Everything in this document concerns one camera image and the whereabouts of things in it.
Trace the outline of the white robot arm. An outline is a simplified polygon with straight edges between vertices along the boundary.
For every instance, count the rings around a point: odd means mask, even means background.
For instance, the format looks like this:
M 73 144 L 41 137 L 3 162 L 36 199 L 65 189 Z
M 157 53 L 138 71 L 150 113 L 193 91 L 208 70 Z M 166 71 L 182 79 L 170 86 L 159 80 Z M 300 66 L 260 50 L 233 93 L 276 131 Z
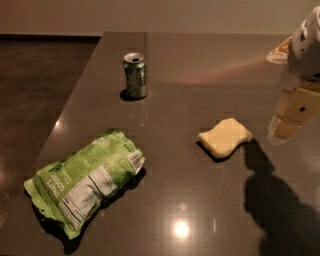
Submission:
M 286 66 L 285 86 L 268 127 L 268 140 L 283 145 L 320 112 L 320 7 L 315 7 L 292 36 L 266 60 Z

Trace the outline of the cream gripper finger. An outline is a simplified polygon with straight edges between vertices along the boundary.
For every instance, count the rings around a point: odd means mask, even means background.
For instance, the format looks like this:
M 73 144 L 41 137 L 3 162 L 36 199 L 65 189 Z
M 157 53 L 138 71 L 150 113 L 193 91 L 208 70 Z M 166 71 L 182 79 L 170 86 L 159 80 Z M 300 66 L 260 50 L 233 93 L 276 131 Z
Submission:
M 302 128 L 301 125 L 274 116 L 268 126 L 268 141 L 275 146 L 286 144 Z

